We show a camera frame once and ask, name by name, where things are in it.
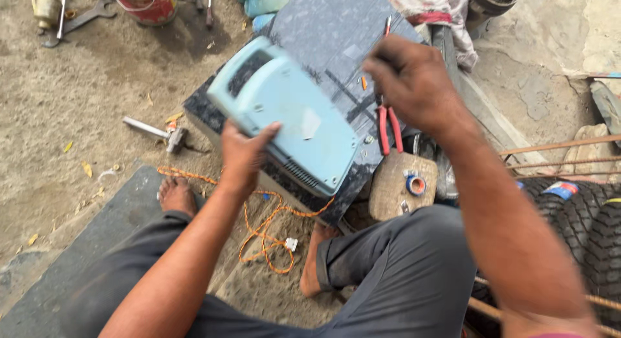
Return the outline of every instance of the bare foot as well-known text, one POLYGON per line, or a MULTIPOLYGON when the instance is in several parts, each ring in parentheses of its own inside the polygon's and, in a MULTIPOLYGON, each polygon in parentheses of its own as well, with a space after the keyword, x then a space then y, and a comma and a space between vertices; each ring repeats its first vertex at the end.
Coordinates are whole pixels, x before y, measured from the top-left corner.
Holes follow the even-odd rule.
POLYGON ((186 213, 190 218, 196 215, 194 194, 186 178, 166 177, 162 180, 159 186, 159 204, 164 212, 174 209, 186 213))
POLYGON ((310 236, 309 253, 306 256, 306 264, 304 264, 300 278, 300 290, 307 298, 312 298, 321 293, 321 287, 319 287, 317 280, 317 247, 322 241, 339 236, 339 233, 338 229, 315 223, 310 236))

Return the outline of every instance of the plastic bottle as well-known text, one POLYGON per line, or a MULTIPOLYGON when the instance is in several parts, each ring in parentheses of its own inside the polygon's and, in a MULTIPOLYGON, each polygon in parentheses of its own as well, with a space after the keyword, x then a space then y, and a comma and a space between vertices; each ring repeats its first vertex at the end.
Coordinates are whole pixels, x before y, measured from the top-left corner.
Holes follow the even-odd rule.
POLYGON ((257 33, 260 32, 261 29, 269 23, 272 18, 276 16, 274 13, 261 14, 260 16, 254 18, 252 20, 252 32, 257 33))
POLYGON ((244 10, 246 15, 254 18, 261 14, 273 13, 279 11, 290 0, 246 0, 244 10))

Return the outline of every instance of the man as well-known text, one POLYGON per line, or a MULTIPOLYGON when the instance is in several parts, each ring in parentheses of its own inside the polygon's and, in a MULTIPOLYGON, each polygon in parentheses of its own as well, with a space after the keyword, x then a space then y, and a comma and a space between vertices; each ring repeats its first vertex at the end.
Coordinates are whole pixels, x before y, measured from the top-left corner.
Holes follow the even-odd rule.
POLYGON ((249 318, 205 293, 279 124, 248 139, 227 123, 225 167, 205 206, 197 212, 185 179, 167 178, 159 189, 163 220, 85 273, 63 307, 67 335, 457 337, 473 257, 504 311, 505 336, 598 336, 579 271, 489 148, 440 53, 390 35, 363 68, 398 116, 446 151, 461 211, 425 207, 346 237, 316 224, 301 291, 312 297, 358 285, 356 292, 332 321, 313 330, 249 318))

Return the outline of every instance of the hand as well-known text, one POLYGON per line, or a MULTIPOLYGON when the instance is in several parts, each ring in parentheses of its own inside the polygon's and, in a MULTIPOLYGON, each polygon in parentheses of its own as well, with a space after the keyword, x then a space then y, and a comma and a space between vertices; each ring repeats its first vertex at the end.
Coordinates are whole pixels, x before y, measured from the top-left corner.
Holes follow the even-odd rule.
POLYGON ((441 136, 473 119, 448 77, 439 50, 389 34, 367 56, 376 93, 408 125, 441 136))
POLYGON ((224 170, 220 186, 239 192, 246 199, 256 188, 259 170, 265 161, 265 145, 278 133, 280 123, 273 122, 259 135, 248 138, 230 120, 222 130, 222 160, 224 170))

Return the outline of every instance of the label sticker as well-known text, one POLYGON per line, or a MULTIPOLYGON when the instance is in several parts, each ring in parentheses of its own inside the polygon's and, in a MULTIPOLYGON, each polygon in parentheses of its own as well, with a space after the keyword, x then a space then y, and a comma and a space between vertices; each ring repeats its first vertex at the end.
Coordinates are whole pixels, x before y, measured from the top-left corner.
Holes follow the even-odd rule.
POLYGON ((321 117, 319 117, 313 109, 307 107, 302 114, 302 123, 300 125, 302 128, 302 139, 312 139, 319 125, 321 125, 321 117))
POLYGON ((546 190, 543 190, 542 194, 555 194, 557 196, 562 197, 565 200, 570 199, 570 197, 580 190, 578 185, 574 183, 569 183, 567 181, 557 181, 556 183, 548 186, 546 190))

